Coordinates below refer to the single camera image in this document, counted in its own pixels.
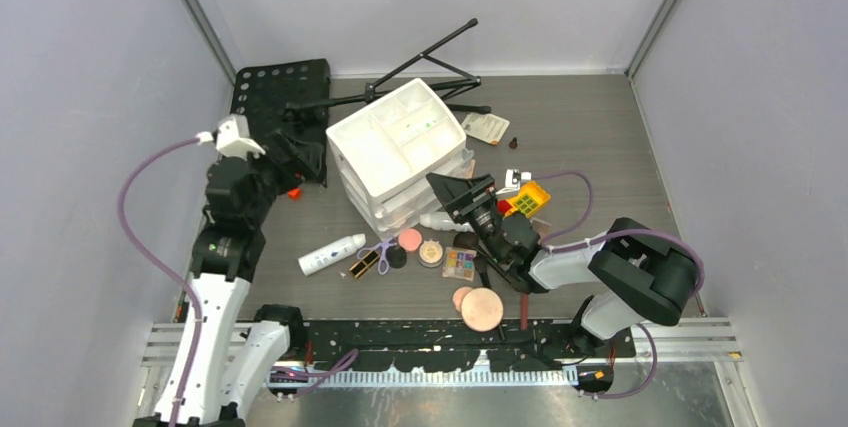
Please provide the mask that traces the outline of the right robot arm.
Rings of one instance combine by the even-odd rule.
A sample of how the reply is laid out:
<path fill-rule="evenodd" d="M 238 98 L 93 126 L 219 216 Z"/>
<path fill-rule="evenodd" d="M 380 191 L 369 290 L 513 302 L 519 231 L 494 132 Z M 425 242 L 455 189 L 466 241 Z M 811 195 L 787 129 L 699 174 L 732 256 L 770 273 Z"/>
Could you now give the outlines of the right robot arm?
<path fill-rule="evenodd" d="M 450 219 L 473 229 L 485 265 L 518 292 L 605 286 L 581 304 L 568 326 L 566 344 L 580 356 L 598 356 L 616 334 L 642 321 L 677 325 L 703 285 L 703 262 L 688 244 L 631 218 L 620 217 L 580 242 L 548 246 L 524 214 L 499 211 L 492 176 L 429 173 L 426 180 Z"/>

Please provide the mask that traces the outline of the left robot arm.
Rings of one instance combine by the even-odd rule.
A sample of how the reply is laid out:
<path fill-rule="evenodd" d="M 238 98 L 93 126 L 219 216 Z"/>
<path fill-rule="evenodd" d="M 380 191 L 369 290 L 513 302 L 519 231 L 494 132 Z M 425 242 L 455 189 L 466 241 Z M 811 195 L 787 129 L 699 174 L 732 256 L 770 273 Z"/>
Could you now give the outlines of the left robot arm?
<path fill-rule="evenodd" d="M 126 217 L 133 181 L 154 161 L 189 145 L 214 144 L 222 160 L 208 173 L 207 223 L 196 238 L 190 271 L 178 274 L 136 236 Z M 256 395 L 279 359 L 298 359 L 307 345 L 299 308 L 266 304 L 255 314 L 247 340 L 228 356 L 238 313 L 265 246 L 261 224 L 276 197 L 279 178 L 266 147 L 245 130 L 201 132 L 145 159 L 121 187 L 119 223 L 128 240 L 175 281 L 189 305 L 175 365 L 151 415 L 136 426 L 243 426 Z"/>

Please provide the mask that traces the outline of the white plastic drawer organizer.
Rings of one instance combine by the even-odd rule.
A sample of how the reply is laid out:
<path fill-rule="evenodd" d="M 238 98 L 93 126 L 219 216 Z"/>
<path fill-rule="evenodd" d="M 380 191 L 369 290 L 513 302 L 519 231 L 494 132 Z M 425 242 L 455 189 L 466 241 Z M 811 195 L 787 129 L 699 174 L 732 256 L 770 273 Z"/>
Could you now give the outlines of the white plastic drawer organizer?
<path fill-rule="evenodd" d="M 441 208 L 426 175 L 469 178 L 466 133 L 422 79 L 411 80 L 326 130 L 345 193 L 387 240 Z"/>

